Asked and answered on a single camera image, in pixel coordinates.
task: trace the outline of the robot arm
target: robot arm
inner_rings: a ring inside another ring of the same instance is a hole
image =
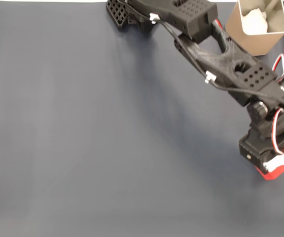
[[[207,83],[228,91],[247,107],[251,124],[239,141],[240,153],[268,173],[265,165],[284,151],[284,77],[277,80],[271,68],[232,41],[217,19],[216,4],[207,0],[108,0],[107,11],[119,30],[136,24],[141,32],[149,33],[154,24],[162,24],[175,38],[177,50]],[[182,34],[177,36],[167,23]],[[199,47],[210,36],[217,40],[221,55]]]

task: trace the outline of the red block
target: red block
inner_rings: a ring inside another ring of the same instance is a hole
[[[268,174],[264,174],[257,167],[256,167],[256,169],[265,178],[265,180],[273,180],[273,179],[276,179],[279,175],[281,175],[284,172],[284,165],[278,167],[277,169],[275,169],[274,171],[272,171]]]

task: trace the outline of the dark gray tablecloth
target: dark gray tablecloth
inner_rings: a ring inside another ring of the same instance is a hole
[[[284,237],[284,174],[240,156],[248,128],[163,28],[0,2],[0,237]]]

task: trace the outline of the white tissue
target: white tissue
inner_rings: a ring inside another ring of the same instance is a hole
[[[267,15],[261,10],[255,9],[250,11],[247,16],[242,17],[242,25],[247,35],[262,35],[268,32]]]

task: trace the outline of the black cable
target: black cable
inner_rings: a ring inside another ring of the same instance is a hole
[[[118,2],[124,4],[126,7],[129,7],[131,9],[133,9],[134,11],[136,11],[131,5],[127,4],[126,2],[122,1],[122,0],[117,0]],[[145,19],[149,19],[149,17],[139,13],[142,17],[144,17]],[[164,21],[162,20],[157,20],[158,23],[160,23],[172,36],[173,38],[180,44],[180,46],[182,47],[182,49],[185,51],[185,53],[187,54],[187,56],[189,57],[189,59],[191,60],[191,62],[195,65],[195,67],[197,68],[197,70],[204,76],[206,77],[206,72],[205,70],[200,66],[200,64],[197,62],[197,60],[194,58],[194,56],[191,54],[191,52],[188,50],[188,48],[183,44],[183,42],[180,40],[180,38],[178,37],[178,35],[173,31],[173,29]],[[254,96],[258,96],[260,98],[263,99],[269,99],[269,100],[275,100],[280,102],[281,104],[284,105],[284,99],[281,99],[279,97],[276,96],[271,96],[271,95],[266,95],[263,94],[261,92],[258,91],[253,91],[253,90],[247,90],[247,89],[239,89],[239,88],[233,88],[233,87],[223,87],[218,85],[217,83],[215,83],[214,81],[209,81],[209,83],[214,86],[216,89],[218,90],[223,90],[223,91],[228,91],[228,92],[237,92],[237,93],[242,93],[242,94],[249,94],[249,95],[254,95]]]
[[[178,35],[173,31],[173,29],[164,21],[158,21],[164,28],[173,36],[173,38],[177,41],[177,43],[180,44],[182,49],[185,51],[191,62],[195,65],[196,69],[203,75],[206,76],[205,70],[200,66],[200,64],[197,62],[197,60],[194,58],[194,56],[189,52],[187,47],[183,44],[183,42],[180,40]]]
[[[284,99],[281,99],[276,96],[272,95],[266,95],[258,91],[252,91],[252,90],[246,90],[246,89],[239,89],[239,88],[232,88],[232,87],[223,87],[215,83],[214,81],[209,81],[211,85],[213,85],[216,89],[218,90],[223,90],[223,91],[230,91],[230,92],[237,92],[237,93],[243,93],[243,94],[249,94],[249,95],[255,95],[258,97],[261,97],[263,99],[269,99],[269,100],[275,100],[280,102],[281,104],[284,105]]]

